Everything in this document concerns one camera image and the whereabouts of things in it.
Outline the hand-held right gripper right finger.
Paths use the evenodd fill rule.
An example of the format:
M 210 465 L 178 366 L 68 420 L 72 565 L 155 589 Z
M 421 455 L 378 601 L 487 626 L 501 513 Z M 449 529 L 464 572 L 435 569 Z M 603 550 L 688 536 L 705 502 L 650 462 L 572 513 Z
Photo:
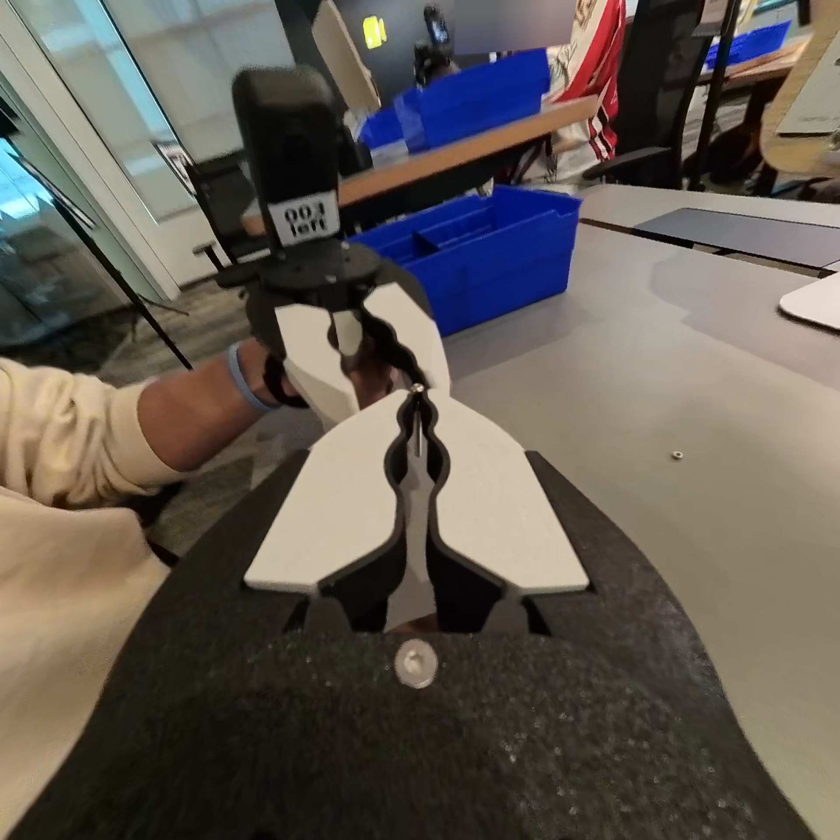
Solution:
M 439 630 L 526 633 L 533 598 L 587 591 L 590 576 L 535 469 L 539 457 L 445 392 L 425 392 L 420 416 Z

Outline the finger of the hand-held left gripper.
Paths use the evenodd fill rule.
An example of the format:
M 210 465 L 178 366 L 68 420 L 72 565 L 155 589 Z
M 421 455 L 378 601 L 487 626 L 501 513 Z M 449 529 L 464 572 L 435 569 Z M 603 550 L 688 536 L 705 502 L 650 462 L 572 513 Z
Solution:
M 444 343 L 420 283 L 388 282 L 375 287 L 363 299 L 360 315 L 378 357 L 406 385 L 450 391 Z
M 275 308 L 287 378 L 315 412 L 325 432 L 360 411 L 355 385 L 343 357 L 329 339 L 329 310 L 302 303 Z

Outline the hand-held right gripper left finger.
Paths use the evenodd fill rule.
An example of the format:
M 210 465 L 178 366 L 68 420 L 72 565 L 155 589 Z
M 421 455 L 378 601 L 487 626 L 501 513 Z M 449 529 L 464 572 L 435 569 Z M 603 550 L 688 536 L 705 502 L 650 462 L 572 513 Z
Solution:
M 310 447 L 248 567 L 251 590 L 337 601 L 352 628 L 380 632 L 406 572 L 401 484 L 413 398 L 394 391 Z

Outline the person's left forearm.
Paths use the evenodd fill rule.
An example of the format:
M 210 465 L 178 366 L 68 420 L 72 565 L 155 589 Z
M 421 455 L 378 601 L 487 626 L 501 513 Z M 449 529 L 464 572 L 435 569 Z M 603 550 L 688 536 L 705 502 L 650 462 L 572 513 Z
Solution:
M 259 417 L 224 358 L 125 387 L 2 360 L 2 497 L 95 509 L 149 496 Z

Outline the person's left hand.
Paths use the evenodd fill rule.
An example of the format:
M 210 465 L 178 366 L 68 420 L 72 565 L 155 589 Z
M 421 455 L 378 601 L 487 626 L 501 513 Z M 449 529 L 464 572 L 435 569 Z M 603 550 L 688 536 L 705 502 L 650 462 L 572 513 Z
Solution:
M 280 406 L 309 408 L 266 346 L 254 338 L 243 342 L 240 360 L 246 381 L 254 392 L 267 403 L 277 401 Z M 346 360 L 345 368 L 360 408 L 382 399 L 394 387 L 392 367 L 379 358 L 375 342 L 370 337 L 363 337 L 358 353 Z

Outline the blue wristband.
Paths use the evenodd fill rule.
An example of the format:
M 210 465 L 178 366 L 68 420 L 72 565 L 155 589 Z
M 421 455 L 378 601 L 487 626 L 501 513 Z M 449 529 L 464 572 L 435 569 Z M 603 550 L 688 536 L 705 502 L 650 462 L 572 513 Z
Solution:
M 243 343 L 243 341 L 237 341 L 228 346 L 226 351 L 227 372 L 229 373 L 238 393 L 251 408 L 262 414 L 274 412 L 280 407 L 280 403 L 277 401 L 264 401 L 254 392 L 246 381 L 239 355 L 240 348 Z

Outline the black office chair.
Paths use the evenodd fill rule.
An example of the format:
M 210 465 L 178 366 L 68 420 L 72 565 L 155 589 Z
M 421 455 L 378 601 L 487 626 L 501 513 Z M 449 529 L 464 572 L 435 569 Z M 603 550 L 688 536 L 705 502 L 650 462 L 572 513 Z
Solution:
M 681 188 L 686 116 L 711 45 L 710 36 L 695 34 L 703 7 L 637 4 L 617 76 L 616 153 L 583 174 L 584 186 Z
M 265 235 L 249 234 L 242 221 L 256 200 L 255 189 L 244 171 L 245 163 L 245 152 L 236 150 L 186 165 L 198 206 L 217 245 L 234 264 L 269 247 Z

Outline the blue divided plastic bin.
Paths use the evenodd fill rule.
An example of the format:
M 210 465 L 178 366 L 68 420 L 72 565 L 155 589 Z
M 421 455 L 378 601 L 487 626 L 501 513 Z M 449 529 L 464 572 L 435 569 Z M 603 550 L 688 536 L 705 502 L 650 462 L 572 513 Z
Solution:
M 413 274 L 443 337 L 564 293 L 582 200 L 499 185 L 357 234 Z

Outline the tan wooden board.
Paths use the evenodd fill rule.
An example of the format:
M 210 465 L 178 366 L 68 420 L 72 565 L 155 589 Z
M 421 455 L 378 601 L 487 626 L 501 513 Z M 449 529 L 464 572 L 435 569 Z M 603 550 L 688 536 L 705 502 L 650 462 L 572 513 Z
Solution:
M 371 72 L 362 62 L 350 31 L 333 1 L 317 2 L 311 35 L 344 107 L 353 112 L 379 111 L 382 101 Z

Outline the small marker tag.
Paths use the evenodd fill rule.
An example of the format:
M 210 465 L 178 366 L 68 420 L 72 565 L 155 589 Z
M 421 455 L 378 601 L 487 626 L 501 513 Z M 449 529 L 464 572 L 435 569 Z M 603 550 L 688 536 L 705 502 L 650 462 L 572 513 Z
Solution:
M 155 140 L 152 146 L 191 197 L 196 197 L 193 160 L 176 140 Z

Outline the wooden background table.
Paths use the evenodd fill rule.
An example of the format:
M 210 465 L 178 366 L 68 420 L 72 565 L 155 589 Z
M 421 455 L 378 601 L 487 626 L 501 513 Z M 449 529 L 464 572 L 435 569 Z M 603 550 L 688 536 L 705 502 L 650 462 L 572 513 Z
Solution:
M 512 151 L 566 125 L 591 118 L 599 107 L 597 96 L 554 103 L 525 119 L 472 135 L 439 149 L 404 156 L 396 163 L 380 169 L 351 175 L 339 184 L 339 206 L 351 207 L 396 188 L 413 185 L 434 175 L 449 174 L 458 167 Z

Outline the white board stand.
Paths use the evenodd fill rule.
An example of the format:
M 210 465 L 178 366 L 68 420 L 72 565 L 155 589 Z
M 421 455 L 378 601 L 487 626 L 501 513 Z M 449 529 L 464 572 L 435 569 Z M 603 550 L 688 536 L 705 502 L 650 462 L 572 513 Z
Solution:
M 839 332 L 839 272 L 783 295 L 779 311 L 794 320 Z

